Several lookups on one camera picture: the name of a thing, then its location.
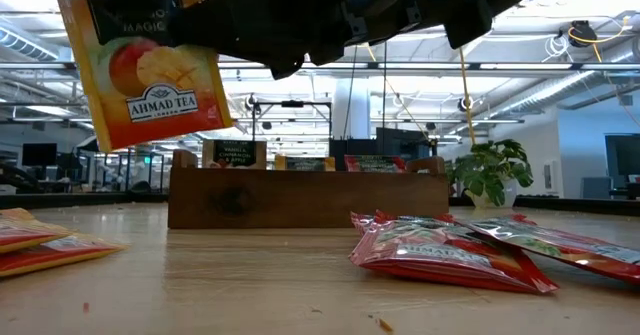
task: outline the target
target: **wooden table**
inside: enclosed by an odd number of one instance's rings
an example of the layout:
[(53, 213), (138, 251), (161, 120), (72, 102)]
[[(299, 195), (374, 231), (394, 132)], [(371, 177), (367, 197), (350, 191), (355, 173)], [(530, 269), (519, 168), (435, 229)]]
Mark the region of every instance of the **wooden table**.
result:
[[(545, 226), (640, 248), (640, 218), (519, 209)], [(471, 209), (452, 209), (483, 217)], [(638, 334), (640, 289), (545, 258), (536, 296), (404, 281), (352, 265), (353, 229), (166, 228), (166, 205), (38, 210), (130, 243), (104, 259), (0, 281), (1, 334)], [(83, 304), (88, 303), (88, 312)]]

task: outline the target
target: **wooden box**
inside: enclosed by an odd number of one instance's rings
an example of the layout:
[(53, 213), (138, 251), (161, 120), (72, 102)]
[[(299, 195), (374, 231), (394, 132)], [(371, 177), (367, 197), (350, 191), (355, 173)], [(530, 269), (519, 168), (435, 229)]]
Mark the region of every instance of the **wooden box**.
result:
[(199, 169), (197, 157), (176, 150), (169, 228), (341, 228), (352, 226), (350, 211), (447, 213), (443, 159), (422, 159), (407, 168), (429, 174)]

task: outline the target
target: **white pot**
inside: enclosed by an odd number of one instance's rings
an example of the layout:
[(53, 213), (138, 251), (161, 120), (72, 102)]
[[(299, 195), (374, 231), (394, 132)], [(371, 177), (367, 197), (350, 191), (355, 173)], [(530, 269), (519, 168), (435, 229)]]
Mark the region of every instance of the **white pot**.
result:
[(466, 194), (477, 208), (512, 208), (516, 201), (516, 195), (518, 195), (518, 181), (510, 179), (502, 181), (502, 185), (504, 186), (504, 204), (502, 206), (496, 206), (492, 203), (486, 192), (482, 193), (482, 196), (476, 196), (467, 190)]

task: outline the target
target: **yellow string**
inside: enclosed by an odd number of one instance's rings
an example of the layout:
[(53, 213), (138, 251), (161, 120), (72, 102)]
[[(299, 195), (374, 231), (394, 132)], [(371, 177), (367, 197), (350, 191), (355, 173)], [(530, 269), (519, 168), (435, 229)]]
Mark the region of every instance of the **yellow string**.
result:
[(569, 28), (569, 31), (567, 32), (567, 34), (569, 34), (569, 36), (571, 38), (576, 39), (578, 41), (582, 41), (582, 42), (587, 43), (587, 44), (602, 44), (602, 43), (605, 43), (607, 41), (611, 41), (611, 40), (613, 40), (615, 38), (620, 37), (622, 35), (622, 33), (624, 32), (624, 27), (626, 25), (627, 25), (627, 18), (625, 17), (624, 20), (623, 20), (623, 23), (622, 23), (622, 27), (620, 28), (620, 32), (615, 34), (615, 35), (613, 35), (612, 37), (609, 37), (609, 38), (606, 38), (606, 39), (602, 39), (602, 40), (587, 40), (587, 39), (579, 38), (579, 37), (573, 35), (573, 30), (576, 29), (574, 27)]
[[(373, 60), (374, 62), (378, 62), (378, 60), (376, 60), (376, 56), (373, 54), (373, 51), (371, 51), (371, 46), (369, 46), (369, 44), (366, 44), (366, 47), (367, 47), (367, 50), (369, 50), (369, 55), (371, 56), (371, 60)], [(398, 94), (396, 92), (396, 90), (393, 88), (393, 85), (391, 85), (391, 83), (389, 82), (389, 79), (385, 78), (384, 81), (387, 83), (387, 86), (389, 87), (391, 92), (394, 93), (395, 96), (398, 98), (398, 101), (400, 101), (400, 104), (402, 104), (402, 107), (404, 108), (404, 111), (406, 111), (407, 114), (409, 114), (409, 117), (411, 118), (411, 121), (413, 121), (413, 123), (418, 126), (418, 129), (420, 129), (420, 132), (422, 133), (422, 136), (424, 136), (425, 140), (427, 140), (427, 142), (428, 142), (429, 141), (429, 134), (416, 121), (416, 118), (413, 117), (413, 114), (411, 114), (409, 109), (407, 109), (407, 106), (404, 104), (404, 101), (402, 101), (402, 98), (400, 97), (400, 94)]]
[(598, 45), (593, 44), (593, 51), (596, 52), (596, 57), (598, 58), (598, 61), (602, 62), (602, 56), (600, 56), (600, 51), (598, 51)]
[[(595, 51), (596, 57), (598, 58), (598, 61), (602, 62), (602, 56), (600, 56), (600, 51), (598, 51), (598, 47), (596, 46), (596, 44), (593, 44), (593, 51)], [(622, 97), (618, 93), (618, 88), (613, 84), (613, 82), (611, 81), (609, 76), (605, 75), (605, 77), (607, 78), (607, 81), (609, 81), (609, 84), (613, 88), (613, 92), (616, 94), (616, 97), (618, 98), (618, 101), (620, 102), (620, 105), (622, 105), (622, 108), (624, 109), (624, 111), (627, 113), (627, 115), (629, 115), (629, 118), (631, 118), (631, 120), (633, 120), (633, 122), (636, 123), (636, 125), (638, 125), (638, 127), (640, 127), (640, 121), (638, 121), (638, 119), (636, 119), (636, 117), (633, 116), (631, 111), (629, 111), (627, 106), (622, 103)]]
[(462, 47), (458, 49), (460, 51), (460, 65), (462, 66), (462, 83), (464, 84), (464, 104), (465, 113), (467, 114), (467, 125), (469, 126), (469, 137), (471, 137), (471, 145), (476, 144), (476, 134), (473, 130), (473, 122), (471, 116), (471, 99), (469, 99), (469, 90), (467, 89), (467, 69), (464, 63), (464, 51)]

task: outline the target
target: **potted plant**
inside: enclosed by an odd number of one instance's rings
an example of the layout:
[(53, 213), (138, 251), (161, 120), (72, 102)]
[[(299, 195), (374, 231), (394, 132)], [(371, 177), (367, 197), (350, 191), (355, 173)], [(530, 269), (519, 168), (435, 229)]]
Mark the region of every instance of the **potted plant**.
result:
[(511, 139), (473, 145), (471, 154), (456, 159), (454, 175), (476, 207), (512, 207), (517, 184), (533, 184), (527, 154)]

